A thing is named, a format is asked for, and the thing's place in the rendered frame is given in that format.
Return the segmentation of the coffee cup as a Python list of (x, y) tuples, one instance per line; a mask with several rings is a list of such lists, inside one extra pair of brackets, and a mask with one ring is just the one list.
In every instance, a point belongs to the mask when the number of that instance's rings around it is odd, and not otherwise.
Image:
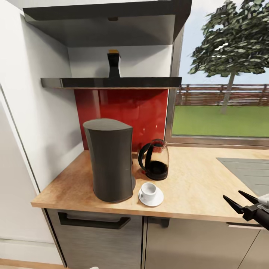
[(139, 191), (139, 198), (151, 201), (157, 194), (157, 187), (152, 183), (144, 183)]

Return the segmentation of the bottle of coffee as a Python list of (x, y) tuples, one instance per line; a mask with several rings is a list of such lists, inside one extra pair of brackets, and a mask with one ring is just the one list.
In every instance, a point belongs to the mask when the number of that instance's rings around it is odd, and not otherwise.
[(109, 78), (121, 78), (120, 63), (121, 56), (118, 50), (109, 50), (107, 54), (109, 62)]

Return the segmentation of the electric kettle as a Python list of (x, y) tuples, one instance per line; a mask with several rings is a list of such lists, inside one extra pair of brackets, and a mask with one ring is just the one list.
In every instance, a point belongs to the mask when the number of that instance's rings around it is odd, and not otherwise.
[[(147, 151), (148, 150), (148, 151)], [(145, 167), (143, 166), (143, 156), (147, 151), (145, 158)], [(139, 165), (145, 171), (147, 177), (152, 180), (164, 180), (168, 176), (169, 153), (167, 142), (161, 139), (153, 140), (147, 143), (139, 152)]]

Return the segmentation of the saucer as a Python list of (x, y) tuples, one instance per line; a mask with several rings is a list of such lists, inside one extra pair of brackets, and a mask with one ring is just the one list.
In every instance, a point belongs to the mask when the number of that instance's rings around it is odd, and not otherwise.
[(164, 196), (163, 196), (162, 191), (159, 188), (157, 188), (157, 194), (153, 200), (151, 201), (148, 201), (146, 199), (142, 199), (142, 200), (140, 199), (140, 200), (142, 203), (148, 206), (157, 206), (162, 203), (163, 199), (164, 199)]

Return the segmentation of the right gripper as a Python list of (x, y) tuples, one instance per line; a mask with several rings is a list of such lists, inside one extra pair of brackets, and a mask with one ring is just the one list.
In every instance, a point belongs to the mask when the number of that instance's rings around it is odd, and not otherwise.
[(251, 203), (253, 203), (254, 205), (243, 207), (225, 195), (223, 195), (223, 198), (238, 214), (243, 214), (242, 217), (246, 221), (250, 221), (254, 219), (255, 221), (257, 221), (260, 225), (262, 225), (264, 228), (266, 228), (269, 231), (269, 213), (266, 210), (260, 209), (257, 207), (258, 205), (261, 204), (258, 202), (258, 198), (240, 190), (238, 192), (242, 196), (244, 196), (246, 199), (248, 199)]

